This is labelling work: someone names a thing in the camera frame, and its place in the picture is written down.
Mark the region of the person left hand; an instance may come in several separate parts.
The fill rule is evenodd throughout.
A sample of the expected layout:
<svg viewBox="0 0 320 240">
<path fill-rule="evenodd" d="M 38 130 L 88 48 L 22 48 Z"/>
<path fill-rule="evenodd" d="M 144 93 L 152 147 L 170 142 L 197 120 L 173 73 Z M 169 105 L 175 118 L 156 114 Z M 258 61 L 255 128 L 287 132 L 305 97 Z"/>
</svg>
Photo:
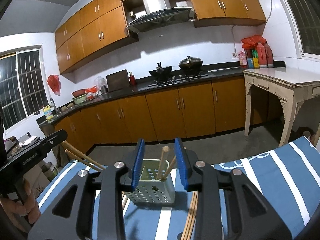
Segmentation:
<svg viewBox="0 0 320 240">
<path fill-rule="evenodd" d="M 27 194 L 27 199 L 24 201 L 24 204 L 19 202 L 14 202 L 8 198 L 1 197 L 1 206 L 4 209 L 7 217 L 13 223 L 16 228 L 19 228 L 22 231 L 25 231 L 22 227 L 22 224 L 17 220 L 14 215 L 19 215 L 20 217 L 27 216 L 28 222 L 34 224 L 39 217 L 41 212 L 39 210 L 38 202 L 35 199 L 33 189 L 30 186 L 29 181 L 24 180 L 24 191 Z"/>
</svg>

